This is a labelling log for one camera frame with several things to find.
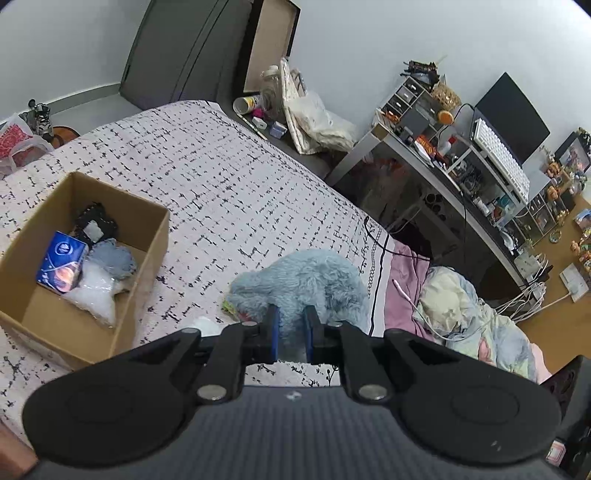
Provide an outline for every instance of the plastic bag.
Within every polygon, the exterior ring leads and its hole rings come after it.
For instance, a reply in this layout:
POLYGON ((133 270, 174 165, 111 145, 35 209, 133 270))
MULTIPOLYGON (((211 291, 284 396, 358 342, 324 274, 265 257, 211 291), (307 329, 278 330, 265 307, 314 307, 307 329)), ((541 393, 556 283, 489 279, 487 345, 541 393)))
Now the plastic bag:
POLYGON ((357 127, 324 108, 317 93, 289 100, 289 109, 299 126, 320 145, 349 152, 359 138, 357 127))
POLYGON ((86 310, 103 325, 115 327, 115 295, 129 290, 125 282, 115 280, 100 265, 88 259, 82 265, 82 279, 77 287, 61 297, 86 310))
POLYGON ((34 135, 16 113, 0 129, 0 178, 53 151, 51 144, 34 135))
POLYGON ((290 65, 284 57, 280 63, 281 73, 281 101, 283 102, 283 113, 285 114, 285 121, 287 128, 290 130, 291 138, 294 141, 295 149, 300 155, 312 155, 321 151, 322 146, 311 138, 297 123, 297 120, 292 112, 290 112, 289 102, 294 98, 299 98, 300 90, 304 90, 303 84, 300 82, 299 87, 296 85, 294 78, 291 75, 290 65))

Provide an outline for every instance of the basket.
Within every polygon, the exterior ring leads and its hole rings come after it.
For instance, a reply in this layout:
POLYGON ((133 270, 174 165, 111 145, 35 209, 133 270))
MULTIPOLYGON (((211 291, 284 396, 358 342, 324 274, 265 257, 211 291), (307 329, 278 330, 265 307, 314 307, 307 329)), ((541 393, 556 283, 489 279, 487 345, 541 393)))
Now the basket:
POLYGON ((452 111, 454 108, 462 104, 462 101, 456 92, 454 92, 442 82, 439 82, 437 85, 435 85, 433 91, 431 92, 431 96, 435 98, 435 100, 437 100, 447 111, 452 111))

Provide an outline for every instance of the small drawer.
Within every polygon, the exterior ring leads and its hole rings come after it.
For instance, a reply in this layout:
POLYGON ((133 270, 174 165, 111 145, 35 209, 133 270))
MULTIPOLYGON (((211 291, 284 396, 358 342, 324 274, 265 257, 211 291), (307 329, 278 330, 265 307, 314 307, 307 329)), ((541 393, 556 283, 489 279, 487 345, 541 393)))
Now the small drawer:
POLYGON ((404 85, 402 85, 398 89, 396 95, 398 95, 398 97, 407 102, 409 105, 413 103, 416 98, 416 95, 413 95, 413 93, 410 90, 408 90, 404 85))
POLYGON ((423 87, 409 77, 404 81, 404 86, 415 96, 419 96, 423 92, 423 87))
POLYGON ((400 99, 397 95, 394 95, 388 103, 400 113, 404 113, 406 110, 408 110, 408 104, 400 99))
POLYGON ((397 117, 402 117, 403 112, 401 112, 400 110, 398 110, 397 108, 393 107, 392 105, 390 105, 389 103, 386 103, 386 105, 384 105, 384 110, 390 112, 393 115, 396 115, 397 117))

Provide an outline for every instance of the picture frame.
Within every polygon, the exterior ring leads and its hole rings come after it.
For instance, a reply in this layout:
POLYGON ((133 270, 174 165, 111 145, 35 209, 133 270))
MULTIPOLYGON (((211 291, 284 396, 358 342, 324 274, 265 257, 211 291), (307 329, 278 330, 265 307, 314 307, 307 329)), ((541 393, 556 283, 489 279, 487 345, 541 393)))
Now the picture frame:
POLYGON ((582 135, 578 132, 573 132, 565 140, 565 142, 559 146, 558 150, 554 153, 554 158, 563 167, 573 167, 576 163, 577 166, 574 170, 587 171, 591 166, 591 157, 589 152, 585 149, 586 145, 582 138, 582 135))

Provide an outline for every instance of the cardboard box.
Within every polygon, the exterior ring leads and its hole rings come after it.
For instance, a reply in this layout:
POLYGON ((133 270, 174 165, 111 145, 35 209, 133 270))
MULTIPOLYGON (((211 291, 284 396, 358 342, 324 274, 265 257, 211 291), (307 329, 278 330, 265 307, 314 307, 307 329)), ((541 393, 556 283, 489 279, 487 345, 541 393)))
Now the cardboard box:
POLYGON ((161 205, 82 173, 68 174, 0 259, 0 325, 42 355, 72 368, 129 350, 168 247, 169 215, 161 205), (114 329, 100 325, 35 280, 54 233, 70 232, 76 217, 92 202, 102 203, 117 222, 117 240, 131 250, 138 264, 131 291, 115 297, 114 329))

